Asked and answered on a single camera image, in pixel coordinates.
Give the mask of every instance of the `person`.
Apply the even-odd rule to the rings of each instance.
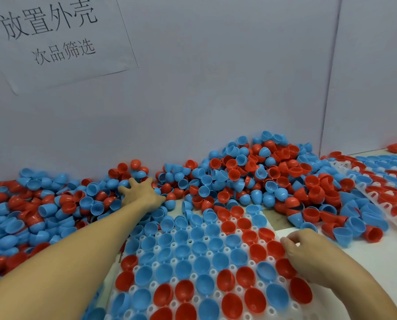
[[[164,202],[151,182],[151,178],[142,183],[130,179],[130,189],[119,188],[125,195],[120,210],[46,248],[0,279],[0,320],[80,319],[133,227]],[[305,229],[281,243],[299,274],[332,289],[352,320],[397,320],[397,308],[382,287],[323,236]]]

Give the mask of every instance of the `person's left hand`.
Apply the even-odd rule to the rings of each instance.
[[[119,192],[125,197],[121,206],[125,206],[133,201],[140,201],[146,208],[146,212],[153,211],[160,207],[165,201],[165,197],[155,193],[151,186],[152,178],[148,177],[142,183],[138,183],[134,178],[129,179],[131,188],[119,186]]]

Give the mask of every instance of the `chinese character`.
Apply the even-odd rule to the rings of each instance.
[[[50,57],[53,59],[53,62],[60,61],[62,59],[65,59],[65,56],[63,55],[62,52],[59,52],[59,49],[57,48],[57,45],[54,46],[49,46],[50,52],[52,53]]]
[[[89,40],[83,39],[83,45],[80,46],[83,51],[83,53],[81,55],[84,55],[84,54],[91,55],[91,54],[96,53],[95,49],[92,46],[93,46],[93,44],[90,43]]]
[[[55,9],[53,9],[53,5],[52,4],[50,5],[50,11],[52,13],[52,21],[53,21],[53,17],[55,17],[57,19],[56,31],[59,29],[59,25],[60,25],[60,13],[59,13],[59,10],[62,11],[63,17],[65,18],[65,21],[67,22],[68,28],[71,29],[71,26],[69,25],[69,22],[68,22],[68,19],[67,19],[66,15],[69,15],[71,18],[73,17],[73,15],[70,14],[69,12],[64,11],[62,9],[62,5],[60,4],[60,2],[58,2],[58,4],[59,4],[59,8],[55,8]]]
[[[98,21],[98,19],[96,19],[96,16],[95,16],[95,20],[94,20],[94,21],[92,21],[92,20],[90,19],[90,14],[91,14],[91,12],[93,11],[93,8],[90,7],[90,6],[87,4],[87,2],[90,2],[90,0],[87,0],[87,1],[78,0],[77,3],[70,3],[70,5],[76,5],[76,4],[78,4],[78,7],[74,7],[74,9],[76,9],[76,10],[75,10],[74,16],[77,16],[77,13],[84,12],[84,13],[80,13],[80,15],[81,15],[81,25],[80,25],[80,27],[81,27],[81,26],[83,25],[83,23],[84,23],[84,16],[87,16],[87,17],[89,18],[89,22],[90,22],[90,23],[95,23],[95,22]]]
[[[45,57],[46,51],[40,52],[40,51],[38,50],[38,48],[37,48],[37,51],[36,51],[36,52],[31,52],[31,53],[33,53],[33,54],[35,55],[35,61],[36,61],[38,64],[42,65],[42,64],[44,63],[44,61],[47,61],[47,62],[50,63],[50,61]]]
[[[31,25],[34,28],[35,34],[53,31],[53,29],[49,30],[46,23],[44,22],[43,17],[46,15],[41,11],[41,8],[23,10],[23,15],[26,18],[25,20],[30,20]]]
[[[78,57],[80,55],[80,53],[78,52],[78,46],[75,45],[75,42],[70,41],[69,44],[64,42],[63,49],[65,49],[65,52],[69,56],[68,59],[70,59],[71,56]]]
[[[7,38],[10,40],[10,37],[18,39],[20,37],[20,34],[24,34],[29,36],[26,32],[22,30],[22,27],[20,26],[19,18],[20,16],[13,17],[11,12],[9,12],[9,18],[4,18],[4,16],[0,15],[2,19],[0,22],[3,24],[4,28],[6,29],[7,32]]]

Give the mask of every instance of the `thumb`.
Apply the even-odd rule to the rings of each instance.
[[[121,194],[124,194],[125,196],[129,195],[130,189],[124,187],[124,186],[119,186],[119,192]]]
[[[296,246],[296,244],[292,240],[290,240],[287,237],[282,237],[280,239],[280,242],[281,242],[281,244],[282,244],[282,246],[284,248],[284,251],[286,252],[287,256],[291,257],[291,256],[295,255],[295,253],[298,250],[298,247]]]

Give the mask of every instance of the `hand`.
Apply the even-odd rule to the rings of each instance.
[[[334,290],[351,277],[370,276],[341,248],[311,229],[292,232],[281,238],[281,244],[292,266],[311,283]]]
[[[146,209],[145,212],[150,212],[159,208],[165,201],[165,197],[155,193],[152,188],[151,177],[148,177],[142,183],[138,183],[134,178],[131,178],[129,179],[129,183],[131,188],[119,186],[119,192],[125,195],[121,203],[122,206],[138,200],[144,205]]]

